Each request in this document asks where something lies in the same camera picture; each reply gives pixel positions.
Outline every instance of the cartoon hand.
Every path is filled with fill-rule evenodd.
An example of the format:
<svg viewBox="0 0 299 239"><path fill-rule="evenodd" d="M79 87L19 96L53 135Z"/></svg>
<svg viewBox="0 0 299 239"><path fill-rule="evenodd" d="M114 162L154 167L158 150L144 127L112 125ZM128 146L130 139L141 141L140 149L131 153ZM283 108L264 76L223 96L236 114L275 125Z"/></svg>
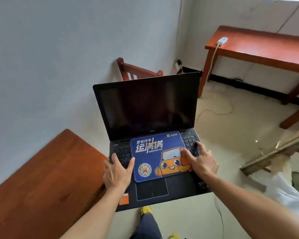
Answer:
<svg viewBox="0 0 299 239"><path fill-rule="evenodd" d="M162 171L161 171L161 169L159 169L158 167L155 169L155 174L157 175L157 176L162 176Z"/></svg>
<svg viewBox="0 0 299 239"><path fill-rule="evenodd" d="M185 166L179 165L179 171L181 171L181 172L188 171L189 169L190 169L190 164L185 165Z"/></svg>

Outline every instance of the dark pants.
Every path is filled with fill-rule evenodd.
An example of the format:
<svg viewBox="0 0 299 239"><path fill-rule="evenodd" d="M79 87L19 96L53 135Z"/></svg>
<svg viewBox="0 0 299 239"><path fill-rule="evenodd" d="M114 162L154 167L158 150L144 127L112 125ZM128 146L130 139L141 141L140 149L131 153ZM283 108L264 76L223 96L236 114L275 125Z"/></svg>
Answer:
<svg viewBox="0 0 299 239"><path fill-rule="evenodd" d="M140 222L130 239L161 239L162 235L152 213L142 215Z"/></svg>

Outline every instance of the orange sticker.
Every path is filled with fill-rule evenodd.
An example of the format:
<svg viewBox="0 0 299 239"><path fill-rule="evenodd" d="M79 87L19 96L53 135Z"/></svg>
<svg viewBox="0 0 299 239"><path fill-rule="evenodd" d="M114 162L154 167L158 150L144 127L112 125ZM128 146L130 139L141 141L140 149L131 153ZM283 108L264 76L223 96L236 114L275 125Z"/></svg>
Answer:
<svg viewBox="0 0 299 239"><path fill-rule="evenodd" d="M123 194L123 197L119 202L119 205L127 205L128 203L128 193Z"/></svg>

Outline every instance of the chair backrest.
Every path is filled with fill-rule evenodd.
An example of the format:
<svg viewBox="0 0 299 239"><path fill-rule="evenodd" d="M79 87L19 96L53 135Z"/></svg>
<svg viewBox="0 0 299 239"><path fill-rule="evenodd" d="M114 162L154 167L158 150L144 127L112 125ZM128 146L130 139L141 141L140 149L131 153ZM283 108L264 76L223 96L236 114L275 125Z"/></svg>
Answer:
<svg viewBox="0 0 299 239"><path fill-rule="evenodd" d="M120 72L122 74L123 80L130 80L128 77L128 73L131 75L131 79L134 80L134 76L136 76L137 79L143 79L143 78L149 78L149 77L155 77L155 76L163 76L163 71L159 70L157 73L152 72L147 69L139 68L134 65L126 64L124 63L123 58L118 58L116 60Z"/></svg>

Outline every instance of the mouse pad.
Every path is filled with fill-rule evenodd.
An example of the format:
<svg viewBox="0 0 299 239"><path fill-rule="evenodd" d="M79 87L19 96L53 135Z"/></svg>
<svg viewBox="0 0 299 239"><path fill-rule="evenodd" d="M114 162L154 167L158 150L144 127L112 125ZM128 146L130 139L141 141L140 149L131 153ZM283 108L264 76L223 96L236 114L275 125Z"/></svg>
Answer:
<svg viewBox="0 0 299 239"><path fill-rule="evenodd" d="M135 157L134 179L138 183L192 171L183 155L185 146L179 132L133 138L130 144Z"/></svg>

